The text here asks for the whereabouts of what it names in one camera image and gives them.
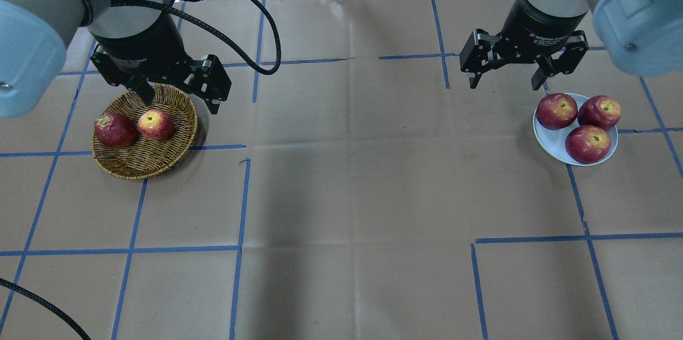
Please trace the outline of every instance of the basket of fruit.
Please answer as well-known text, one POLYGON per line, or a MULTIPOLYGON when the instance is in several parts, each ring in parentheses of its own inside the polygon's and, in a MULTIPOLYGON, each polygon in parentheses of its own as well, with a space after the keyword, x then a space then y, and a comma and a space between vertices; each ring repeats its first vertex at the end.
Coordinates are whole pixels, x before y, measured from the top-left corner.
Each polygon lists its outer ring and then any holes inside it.
POLYGON ((548 94, 536 107, 534 135, 543 150, 563 163, 596 165, 617 149, 621 117, 622 107, 612 97, 548 94))
POLYGON ((195 140, 198 116, 190 97, 170 85, 152 87, 151 106, 126 92, 95 121, 92 155, 112 176, 137 180, 166 172, 195 140))

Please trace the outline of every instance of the blue plastic cover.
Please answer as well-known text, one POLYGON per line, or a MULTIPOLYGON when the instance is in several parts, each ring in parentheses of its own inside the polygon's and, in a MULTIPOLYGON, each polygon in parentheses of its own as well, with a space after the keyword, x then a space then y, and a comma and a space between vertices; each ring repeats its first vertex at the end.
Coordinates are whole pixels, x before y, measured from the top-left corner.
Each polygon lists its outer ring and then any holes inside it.
POLYGON ((600 0, 593 26, 623 72, 683 70, 683 0, 600 0))
POLYGON ((0 118, 34 109, 65 60, 64 42, 48 23, 0 0, 0 118))

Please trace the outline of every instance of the woven basket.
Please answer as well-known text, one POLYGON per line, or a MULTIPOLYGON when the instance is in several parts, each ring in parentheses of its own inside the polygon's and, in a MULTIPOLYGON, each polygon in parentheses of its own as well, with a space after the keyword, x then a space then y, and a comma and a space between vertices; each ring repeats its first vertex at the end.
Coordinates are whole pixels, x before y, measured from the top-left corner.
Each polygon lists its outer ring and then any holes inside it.
POLYGON ((105 172, 120 179, 139 180, 166 172, 176 165, 190 149, 198 128, 197 109, 187 94, 170 85, 152 84, 156 97, 151 106, 134 92, 115 99, 105 112, 123 114, 134 124, 151 108, 161 109, 173 119, 175 132, 166 141, 149 140, 138 134, 132 145, 110 148, 92 134, 92 155, 105 172))

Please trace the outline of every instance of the white plate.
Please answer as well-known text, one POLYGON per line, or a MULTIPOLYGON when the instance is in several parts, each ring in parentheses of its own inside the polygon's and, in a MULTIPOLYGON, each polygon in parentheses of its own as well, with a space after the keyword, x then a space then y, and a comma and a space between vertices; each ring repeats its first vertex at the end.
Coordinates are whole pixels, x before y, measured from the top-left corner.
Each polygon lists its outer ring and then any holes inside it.
MULTIPOLYGON (((574 99, 574 101, 576 101, 576 106, 579 109, 581 108, 583 103, 588 100, 588 97, 581 96, 580 94, 567 94, 570 95, 574 99)), ((575 128, 578 128, 577 120, 574 120, 573 124, 571 124, 570 126, 567 126, 566 128, 562 129, 557 129, 557 131, 544 128, 536 118, 536 111, 534 111, 534 135, 536 136, 536 141, 538 141, 539 145, 541 146, 541 148, 543 148, 543 150, 548 152, 548 155, 553 156, 554 158, 563 163, 569 163, 571 165, 581 165, 582 167, 596 165, 598 163, 604 162, 604 160, 607 160, 610 156, 612 156, 614 150, 617 149, 619 134, 617 133, 617 127, 614 126, 612 129, 607 131, 609 138, 612 140, 612 146, 610 146, 607 155, 603 157, 602 160, 600 160, 599 162, 580 163, 571 158, 569 153, 567 153, 567 150, 564 148, 564 141, 567 140, 567 136, 575 128)))

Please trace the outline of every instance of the red fruit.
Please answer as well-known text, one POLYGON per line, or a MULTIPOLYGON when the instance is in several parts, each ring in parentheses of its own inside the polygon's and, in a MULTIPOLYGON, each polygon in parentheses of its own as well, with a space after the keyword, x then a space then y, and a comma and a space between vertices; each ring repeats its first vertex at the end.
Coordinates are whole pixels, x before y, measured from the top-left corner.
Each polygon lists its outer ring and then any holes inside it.
POLYGON ((146 111, 137 121, 137 129, 151 140, 164 141, 173 135, 173 119, 161 109, 146 111))
POLYGON ((580 125, 595 125, 608 131, 622 118, 622 106, 612 97, 605 95, 588 99, 578 110, 580 125))
POLYGON ((576 119, 576 101, 565 93, 554 93, 543 97, 536 107, 536 118, 547 129, 557 130, 570 126, 576 119))
POLYGON ((103 145, 122 148, 135 141, 137 131, 128 117, 107 112, 95 120, 95 136, 103 145))
POLYGON ((569 133, 564 141, 567 153, 580 163, 595 163, 609 152, 612 140, 604 129, 594 125, 583 125, 569 133))

